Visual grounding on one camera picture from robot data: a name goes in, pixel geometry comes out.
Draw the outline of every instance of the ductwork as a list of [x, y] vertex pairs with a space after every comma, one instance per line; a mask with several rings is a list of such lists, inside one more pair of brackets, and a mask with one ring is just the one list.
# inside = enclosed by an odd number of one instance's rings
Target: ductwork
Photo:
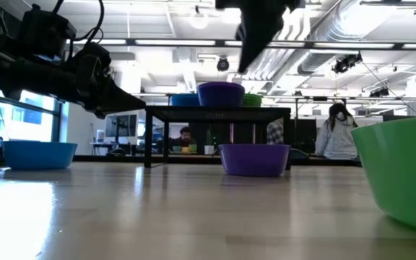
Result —
[[[361, 0], [343, 0], [337, 4], [329, 16], [312, 32], [307, 40], [312, 41], [358, 41], [380, 26], [393, 10], [387, 6], [364, 6]], [[275, 74], [276, 82], [288, 72], [304, 75], [313, 74], [335, 55], [311, 53], [296, 50]]]

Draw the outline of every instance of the desk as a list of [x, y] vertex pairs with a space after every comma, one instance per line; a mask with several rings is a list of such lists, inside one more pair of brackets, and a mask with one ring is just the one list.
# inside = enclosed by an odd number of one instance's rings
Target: desk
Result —
[[144, 166], [152, 166], [152, 126], [153, 117], [164, 124], [163, 130], [163, 160], [168, 162], [170, 123], [249, 123], [267, 124], [283, 118], [284, 143], [291, 144], [289, 108], [222, 108], [222, 107], [183, 107], [167, 105], [148, 105], [145, 108], [145, 149]]
[[[96, 149], [107, 148], [107, 152], [110, 152], [113, 149], [113, 146], [115, 145], [112, 143], [98, 143], [98, 142], [91, 142], [90, 144], [92, 145], [91, 155], [93, 156], [96, 155]], [[137, 153], [137, 149], [136, 149], [137, 146], [135, 144], [118, 144], [118, 147], [123, 149], [125, 154], [127, 155], [136, 155]]]

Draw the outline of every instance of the white ceiling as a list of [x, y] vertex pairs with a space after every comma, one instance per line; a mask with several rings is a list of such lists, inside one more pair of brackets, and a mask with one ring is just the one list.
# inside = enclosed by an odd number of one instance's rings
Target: white ceiling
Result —
[[[33, 3], [40, 5], [42, 9], [51, 10], [55, 2], [54, 0], [0, 0], [0, 5], [14, 16], [21, 18], [23, 12], [27, 11], [29, 5]], [[195, 12], [195, 4], [135, 4], [136, 2], [133, 1], [134, 4], [105, 5], [105, 19], [102, 24], [105, 38], [233, 39], [237, 27], [237, 24], [233, 22], [226, 22], [226, 13], [213, 8], [201, 7], [200, 11], [207, 15], [208, 24], [204, 29], [199, 30], [191, 25], [191, 15]], [[206, 1], [201, 6], [208, 6], [212, 2]], [[322, 5], [319, 8], [308, 10], [311, 16], [311, 25], [324, 15], [336, 0], [322, 0], [321, 2]], [[414, 10], [415, 8], [397, 9], [387, 21], [366, 35], [363, 40], [416, 41]], [[76, 27], [78, 35], [84, 35], [96, 25], [99, 13], [97, 0], [82, 1], [81, 3], [78, 0], [66, 0], [59, 11], [59, 14], [69, 19]], [[231, 13], [227, 17], [233, 21], [238, 18], [236, 14]], [[143, 79], [142, 86], [157, 92], [164, 92], [165, 87], [175, 87], [178, 82], [184, 81], [183, 72], [186, 66], [173, 63], [173, 50], [174, 48], [109, 48], [109, 51], [114, 53], [129, 51], [135, 53], [140, 76]], [[217, 61], [204, 61], [201, 64], [197, 60], [191, 66], [197, 82], [225, 81], [229, 74], [235, 73], [238, 66], [240, 54], [238, 48], [196, 48], [195, 52], [227, 56], [230, 61], [230, 70], [220, 73], [216, 70]], [[405, 88], [403, 79], [412, 75], [403, 74], [400, 71], [408, 69], [409, 66], [416, 66], [416, 52], [363, 51], [362, 56], [364, 62], [374, 70], [378, 78], [396, 80], [391, 82], [391, 87], [397, 90]], [[322, 77], [311, 77], [305, 82], [308, 84], [306, 91], [316, 90], [315, 93], [321, 93], [320, 95], [332, 95], [336, 89], [354, 90], [352, 92], [356, 93], [364, 87], [377, 83], [378, 80], [369, 71], [364, 70], [363, 65], [357, 65], [357, 67], [359, 66], [362, 66], [362, 69], [358, 68], [356, 72], [343, 74], [336, 79], [329, 73], [328, 66], [318, 73], [322, 74]], [[394, 73], [392, 71], [394, 66], [402, 66], [403, 69], [398, 69], [398, 72]]]

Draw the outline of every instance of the black table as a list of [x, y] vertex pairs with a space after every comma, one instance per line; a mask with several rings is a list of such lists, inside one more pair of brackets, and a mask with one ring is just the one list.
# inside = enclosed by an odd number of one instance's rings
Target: black table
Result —
[[[163, 129], [163, 160], [168, 162], [170, 123], [249, 123], [267, 124], [283, 118], [283, 129], [290, 128], [289, 108], [220, 108], [220, 107], [181, 107], [167, 105], [148, 105], [145, 108], [145, 150], [144, 167], [152, 165], [152, 127], [153, 117], [160, 119]], [[284, 143], [291, 144], [290, 135], [284, 134]]]

